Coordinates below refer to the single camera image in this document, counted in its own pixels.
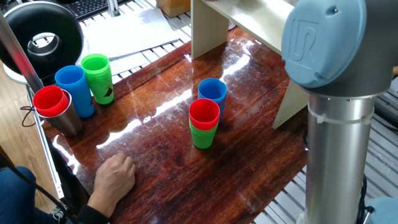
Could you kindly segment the person's bare hand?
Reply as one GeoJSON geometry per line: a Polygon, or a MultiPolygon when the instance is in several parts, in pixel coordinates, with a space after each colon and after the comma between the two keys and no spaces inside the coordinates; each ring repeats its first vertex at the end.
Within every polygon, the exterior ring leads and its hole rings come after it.
{"type": "Polygon", "coordinates": [[[105,160],[96,172],[88,206],[109,218],[118,202],[133,188],[135,171],[133,159],[123,152],[105,160]]]}

